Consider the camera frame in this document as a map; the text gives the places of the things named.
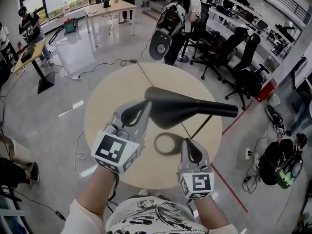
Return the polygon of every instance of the white shirt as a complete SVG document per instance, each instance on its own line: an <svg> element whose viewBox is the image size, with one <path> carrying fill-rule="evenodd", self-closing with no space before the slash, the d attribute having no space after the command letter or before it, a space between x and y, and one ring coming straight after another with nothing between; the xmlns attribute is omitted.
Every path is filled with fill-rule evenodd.
<svg viewBox="0 0 312 234"><path fill-rule="evenodd" d="M5 26L2 26L2 29L0 30L1 50L5 49L10 42L9 38L7 37L8 34L9 34L8 29Z"/></svg>
<svg viewBox="0 0 312 234"><path fill-rule="evenodd" d="M190 210L157 197L132 198L122 202L107 220L82 207L76 200L61 234L181 233L237 234L233 225L208 230L197 223Z"/></svg>
<svg viewBox="0 0 312 234"><path fill-rule="evenodd" d="M200 0L191 0L189 13L187 14L186 21L185 21L185 32L191 31L191 22L189 20L190 14L194 13L201 13L201 3Z"/></svg>

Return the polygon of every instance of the black t-shirt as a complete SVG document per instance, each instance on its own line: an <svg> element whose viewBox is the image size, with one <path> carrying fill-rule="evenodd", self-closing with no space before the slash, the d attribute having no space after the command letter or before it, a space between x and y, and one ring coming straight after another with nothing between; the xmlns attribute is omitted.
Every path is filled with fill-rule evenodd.
<svg viewBox="0 0 312 234"><path fill-rule="evenodd" d="M19 24L19 34L26 36L27 42L32 42L40 35L40 29L38 27L33 28L38 20L37 13L29 13L27 18Z"/></svg>
<svg viewBox="0 0 312 234"><path fill-rule="evenodd" d="M267 147L259 163L259 173L265 184L276 184L274 175L278 162L283 157L289 159L294 152L293 149L293 142L290 139L283 139L280 144L273 142Z"/></svg>

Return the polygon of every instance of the extension cord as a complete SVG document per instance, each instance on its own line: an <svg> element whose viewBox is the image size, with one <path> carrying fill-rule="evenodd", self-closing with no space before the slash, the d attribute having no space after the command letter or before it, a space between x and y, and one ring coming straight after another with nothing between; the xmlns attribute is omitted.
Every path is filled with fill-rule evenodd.
<svg viewBox="0 0 312 234"><path fill-rule="evenodd" d="M73 77L72 77L72 80L81 80L81 77L79 77L79 76L73 76Z"/></svg>
<svg viewBox="0 0 312 234"><path fill-rule="evenodd" d="M250 148L247 147L247 148L246 148L246 151L245 151L245 159L246 159L246 160L249 160L249 153L250 153Z"/></svg>

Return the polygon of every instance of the person with long hair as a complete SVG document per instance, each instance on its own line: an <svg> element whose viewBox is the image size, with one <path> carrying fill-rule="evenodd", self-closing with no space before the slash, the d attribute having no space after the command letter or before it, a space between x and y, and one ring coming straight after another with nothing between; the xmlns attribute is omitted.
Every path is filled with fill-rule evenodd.
<svg viewBox="0 0 312 234"><path fill-rule="evenodd" d="M176 58L182 48L188 34L191 31L191 22L198 21L198 15L201 13L200 0L169 0L169 3L176 2L181 5L186 11L185 17L185 30L175 34L172 37L172 41L169 47L168 53L165 55L165 63L168 65L174 65Z"/></svg>

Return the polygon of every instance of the red line on floor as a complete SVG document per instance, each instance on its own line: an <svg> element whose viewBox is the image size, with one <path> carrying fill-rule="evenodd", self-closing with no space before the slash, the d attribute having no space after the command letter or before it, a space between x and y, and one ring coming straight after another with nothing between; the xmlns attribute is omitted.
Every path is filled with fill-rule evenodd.
<svg viewBox="0 0 312 234"><path fill-rule="evenodd" d="M251 106L251 104L253 103L253 100L249 103L249 105L246 107L246 109L232 122L231 125L229 125L222 133L222 135L224 135L242 116L243 114L247 111L247 109ZM247 208L243 205L242 201L240 201L240 199L238 198L238 196L235 194L235 192L233 191L233 189L229 186L229 184L226 182L226 180L224 179L224 177L219 173L219 171L217 170L217 168L211 163L212 168L215 170L215 172L218 174L218 176L220 177L220 179L223 181L223 183L226 185L226 187L229 189L229 191L232 193L232 195L235 197L235 199L237 200L237 202L240 204L240 206L244 209L244 211L246 213L248 213Z"/></svg>

